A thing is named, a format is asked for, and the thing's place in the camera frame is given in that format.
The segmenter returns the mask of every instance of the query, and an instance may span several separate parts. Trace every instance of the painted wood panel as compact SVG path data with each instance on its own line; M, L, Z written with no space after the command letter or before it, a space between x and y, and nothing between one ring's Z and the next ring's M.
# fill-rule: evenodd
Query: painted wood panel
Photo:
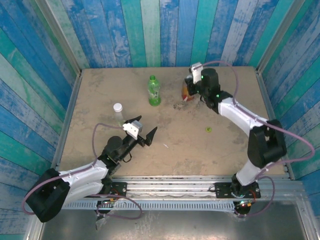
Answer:
M36 3L36 0L29 0L34 12L36 13L36 15L38 16L38 18L40 19L41 23L43 24L43 27L45 28L46 32L49 34L55 48L58 50L59 54L61 55L61 57L63 58L65 64L67 65L68 69L70 70L73 79L76 79L76 72L73 69L73 67L71 66L69 59L67 58L64 50L62 49L58 39L56 38L54 32L52 31L51 27L49 26L45 16L43 15L43 13L41 12L38 4Z
M312 4L313 1L314 0L305 0L304 1L303 5L301 6L301 8L299 9L298 13L294 17L292 23L290 24L289 28L285 32L285 34L284 34L283 38L281 39L280 43L276 47L274 53L272 54L272 57L268 61L267 65L265 66L265 68L263 70L263 77L264 78L267 76L267 74L268 74L270 68L272 67L273 63L275 62L275 60L280 55L282 49L284 48L284 46L288 42L288 40L291 37L291 35L293 34L293 32L296 30L296 27L300 23L301 19L304 17L304 15L307 12L310 4Z
M291 87L307 72L309 67L320 56L320 34L311 44L311 46L305 51L300 60L292 68L288 76L283 80L281 85L274 91L274 94L270 94L272 99L272 106L277 106L278 103L284 98L284 96L291 90Z
M277 76L282 65L287 61L298 42L306 33L310 24L314 21L317 16L317 11L320 11L320 1L314 0L272 64L272 71L269 71L266 75L265 86L267 90L274 89L273 86L276 85L276 82L274 82L273 79Z
M91 68L108 67L98 52L100 58L114 52L120 68L189 66L221 60L223 53L225 60L256 67L293 0L48 2L82 68L81 49ZM89 24L93 9L99 24Z
M46 65L50 69L52 69L52 72L55 73L56 77L61 78L62 83L67 83L69 89L71 89L70 85L68 84L68 81L65 79L61 70L59 69L59 67L53 60L52 56L46 49L44 43L37 35L33 27L30 25L25 15L20 11L19 7L16 4L14 4L14 2L11 0L1 0L0 3L0 11L3 13L3 17L6 18L6 13L9 14L9 19L6 19L3 24L5 26L9 24L12 25L11 21L13 20L13 25L18 27L18 31L21 32L27 39L32 39L32 41L29 41L29 43L32 45L37 55L39 55L40 58L45 61Z
M258 66L260 59L265 53L267 47L269 46L269 43L274 37L278 27L285 18L287 11L289 10L293 2L294 0L279 0L268 21L268 24L265 27L265 30L263 31L259 43L252 54L252 57L248 64L249 66Z
M85 8L81 0L63 0L64 8L73 25L74 31L81 43L82 49L91 68L103 68L94 33L86 16Z
M308 140L315 148L320 147L320 124L303 135L303 138ZM287 153L291 158L299 158L310 152L310 147L301 141L296 140L287 148Z
M38 179L36 173L0 157L0 183L29 191Z
M32 66L27 62L24 56L18 51L16 46L0 29L0 53L6 60L16 69L16 71L26 80L26 82L36 91L36 93L46 101L54 113L61 121L65 119L66 109L68 107L68 98L63 91L53 85L53 90L57 93L61 103L55 95L42 81L42 79L33 70Z
M161 67L174 67L177 54L179 0L160 0Z
M4 195L0 198L0 209L22 212L21 201L27 191L0 183L0 193Z
M37 52L37 45L34 44L33 41L28 40L32 39L32 37L22 33L1 4L0 27L42 79L47 78L51 80L52 84L56 81L60 88L65 92L66 96L71 96L72 89L68 82L64 80L62 73L58 69L52 67L50 61L46 61L46 59L50 59L50 56L44 54L38 55L39 51Z
M29 216L21 211L0 209L0 239L16 240L19 234L24 234L28 225ZM8 235L15 235L17 238L7 238Z
M61 132L62 121L2 55L0 55L0 79L17 93L58 134Z
M21 201L51 167L76 74L35 0L0 0L0 239L23 239Z
M140 0L121 0L132 66L146 67L146 50Z
M276 84L269 85L267 87L267 91L272 99L271 104L275 104L273 96L276 91L279 89L279 86L284 82L290 72L292 72L293 68L296 66L297 68L304 66L310 66L312 62L317 59L319 55L320 47L320 15L317 16L312 24L309 26L308 30L302 36L301 40L297 43L296 47L291 50L291 54L288 59L283 63L279 72L275 76Z
M1 105L0 131L52 162L55 148Z
M308 195L317 194L320 192L320 169L310 173L306 176L303 176L299 180L303 182L305 187L305 192Z
M238 2L222 52L222 61L234 64L257 3L258 0Z
M54 13L55 20L64 33L64 37L67 40L80 69L89 68L90 66L83 51L83 47L79 42L79 39L62 2L60 0L47 0L47 2L51 12Z
M279 0L259 0L237 51L235 66L247 65Z
M0 240L23 240L24 234L0 234Z
M141 14L147 67L161 67L159 0L141 0Z
M111 35L118 67L132 67L129 41L126 32L124 14L122 12L121 0L102 0L101 3Z
M175 66L189 66L196 27L198 0L179 1Z
M67 67L66 62L61 57L60 53L56 49L56 46L52 42L51 38L49 37L49 34L47 33L45 27L41 23L40 19L38 18L36 12L34 11L32 5L30 4L29 0L16 0L16 5L13 4L13 1L11 1L11 4L14 5L14 12L17 14L21 13L24 14L25 18L27 19L28 23L30 24L30 27L33 27L39 38L41 39L41 42L49 52L51 58L55 62L55 64L60 69L61 73L63 74L66 81L73 87L75 82L75 77L72 75L71 71Z
M218 41L216 44L222 48L222 54L228 36L227 31L230 28L228 23L231 24L237 3L238 0L199 0L192 44L191 65L206 61L206 56L211 54L208 50L211 38L215 38L214 41Z
M106 17L100 0L82 0L85 15L95 37L103 66L115 68L118 66L114 48L109 34Z
M1 79L0 104L53 147L57 147L59 135Z

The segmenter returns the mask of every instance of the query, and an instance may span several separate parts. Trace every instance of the metal floor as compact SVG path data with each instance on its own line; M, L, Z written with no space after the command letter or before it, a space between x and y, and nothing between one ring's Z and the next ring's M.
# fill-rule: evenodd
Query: metal floor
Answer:
M258 202L252 212L263 208ZM121 211L134 217L137 211ZM239 219L218 211L145 211L139 220L109 218L96 230L93 210L62 210L44 225L42 240L303 240L299 211L277 201L260 216Z

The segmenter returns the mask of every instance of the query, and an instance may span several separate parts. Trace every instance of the green bottle cap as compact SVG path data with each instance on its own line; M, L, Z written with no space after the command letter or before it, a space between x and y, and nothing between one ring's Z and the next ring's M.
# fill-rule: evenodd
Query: green bottle cap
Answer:
M156 80L156 77L155 77L154 75L151 75L151 76L150 76L150 81L151 81L151 82L154 82L155 80Z

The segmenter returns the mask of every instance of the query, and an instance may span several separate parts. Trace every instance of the plastic bottle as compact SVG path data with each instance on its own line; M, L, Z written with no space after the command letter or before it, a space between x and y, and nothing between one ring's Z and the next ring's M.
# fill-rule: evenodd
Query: plastic bottle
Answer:
M156 79L154 75L151 75L150 80L148 82L149 103L151 106L155 107L161 103L159 90L160 90L160 82Z
M122 125L125 123L122 104L116 103L113 105L113 110L116 122L118 123L119 127L122 127Z

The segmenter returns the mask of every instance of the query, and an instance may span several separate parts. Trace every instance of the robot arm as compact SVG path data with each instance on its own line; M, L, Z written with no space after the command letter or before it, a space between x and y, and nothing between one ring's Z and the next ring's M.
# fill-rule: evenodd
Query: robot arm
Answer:
M204 100L208 108L231 120L249 137L247 150L249 159L244 167L232 177L231 183L233 194L242 196L245 191L248 191L250 185L255 183L256 176L264 167L278 161L287 153L283 133L269 129L256 119L280 128L282 126L278 120L269 121L243 106L241 108L253 115L255 119L240 111L233 102L233 96L221 90L215 69L204 69L198 62L191 66L189 72L192 77L185 79L189 94L200 94L200 99Z
M116 193L122 196L126 195L127 184L112 182L109 176L121 166L120 162L126 162L124 159L127 155L130 156L129 161L131 160L130 152L136 145L144 147L152 144L157 127L149 132L144 139L139 135L143 127L139 122L140 119L141 116L138 116L126 121L123 124L123 130L126 132L125 138L110 137L95 162L68 171L58 172L54 168L50 168L39 178L31 189L44 181L64 176L39 187L26 200L41 222L45 223L54 218L63 205L90 195Z

